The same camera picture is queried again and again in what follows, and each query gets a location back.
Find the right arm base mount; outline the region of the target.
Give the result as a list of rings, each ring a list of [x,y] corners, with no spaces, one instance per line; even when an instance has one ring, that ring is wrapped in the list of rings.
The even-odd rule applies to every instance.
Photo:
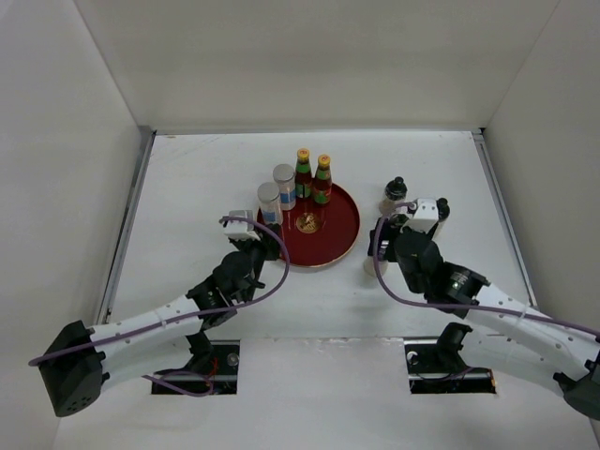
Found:
[[[408,383],[414,395],[496,394],[488,368],[469,367],[459,355],[462,340],[473,330],[451,322],[438,337],[410,337],[403,347]]]

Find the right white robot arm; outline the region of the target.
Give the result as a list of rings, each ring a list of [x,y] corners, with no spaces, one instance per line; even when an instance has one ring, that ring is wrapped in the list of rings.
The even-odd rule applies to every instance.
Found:
[[[440,334],[437,364],[457,374],[489,368],[546,388],[599,417],[599,332],[552,318],[476,271],[445,260],[432,232],[377,219],[367,258],[382,289],[403,306],[455,317]]]

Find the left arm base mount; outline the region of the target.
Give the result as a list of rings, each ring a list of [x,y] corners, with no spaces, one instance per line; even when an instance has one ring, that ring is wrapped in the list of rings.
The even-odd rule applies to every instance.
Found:
[[[203,398],[237,393],[241,342],[239,339],[211,340],[207,355],[193,356],[182,368],[153,374],[153,396]]]

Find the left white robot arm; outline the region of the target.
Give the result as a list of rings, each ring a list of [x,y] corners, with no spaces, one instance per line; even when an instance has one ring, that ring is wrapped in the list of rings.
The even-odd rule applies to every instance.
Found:
[[[119,322],[65,325],[30,363],[39,370],[54,414],[78,413],[133,378],[206,370],[213,352],[207,331],[260,301],[264,263],[289,257],[282,239],[269,232],[237,240],[234,247],[210,276],[162,307]]]

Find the green-label sauce bottle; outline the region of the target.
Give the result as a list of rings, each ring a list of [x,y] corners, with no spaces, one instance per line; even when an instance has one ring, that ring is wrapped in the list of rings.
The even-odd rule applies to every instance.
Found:
[[[332,192],[331,158],[326,155],[318,157],[318,167],[312,182],[312,199],[318,205],[330,202]]]
[[[312,170],[310,153],[306,148],[300,148],[296,153],[295,165],[295,194],[297,199],[308,199],[311,196]]]

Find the grinder jar chrome top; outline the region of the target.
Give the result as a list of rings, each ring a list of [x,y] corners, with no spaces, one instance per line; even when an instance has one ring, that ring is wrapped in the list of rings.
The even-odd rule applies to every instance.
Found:
[[[388,262],[384,261],[384,260],[380,260],[380,261],[378,261],[378,267],[379,267],[379,271],[380,271],[381,275],[384,275],[388,268]],[[369,276],[371,276],[373,278],[375,278],[377,276],[375,260],[371,256],[367,256],[365,258],[364,263],[363,263],[363,268]]]

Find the clear grinder jar black top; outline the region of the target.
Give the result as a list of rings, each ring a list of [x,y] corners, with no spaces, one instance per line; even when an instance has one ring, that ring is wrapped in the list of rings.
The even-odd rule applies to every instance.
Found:
[[[392,230],[401,230],[409,219],[410,218],[405,214],[393,214],[387,219],[386,225]]]

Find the silver-lid salt jar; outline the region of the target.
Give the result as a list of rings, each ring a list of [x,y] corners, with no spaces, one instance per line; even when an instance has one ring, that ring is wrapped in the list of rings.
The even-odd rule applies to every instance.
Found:
[[[257,189],[257,196],[263,222],[266,225],[281,225],[283,214],[278,185],[274,182],[262,183]]]
[[[289,164],[278,164],[273,170],[273,178],[279,188],[282,210],[294,209],[296,204],[294,168]]]

